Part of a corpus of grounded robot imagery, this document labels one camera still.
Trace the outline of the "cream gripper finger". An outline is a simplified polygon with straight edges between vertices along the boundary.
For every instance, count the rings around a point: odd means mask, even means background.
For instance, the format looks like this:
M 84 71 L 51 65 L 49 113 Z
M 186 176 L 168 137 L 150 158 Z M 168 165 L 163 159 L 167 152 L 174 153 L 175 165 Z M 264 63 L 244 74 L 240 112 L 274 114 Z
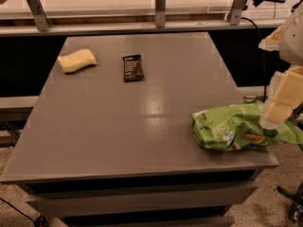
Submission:
M 278 51 L 281 31 L 282 26 L 279 26 L 269 36 L 267 36 L 265 39 L 262 39 L 258 44 L 258 47 L 265 51 Z
M 271 78 L 268 98 L 263 104 L 259 124 L 266 130 L 282 125 L 303 103 L 303 67 L 292 65 Z

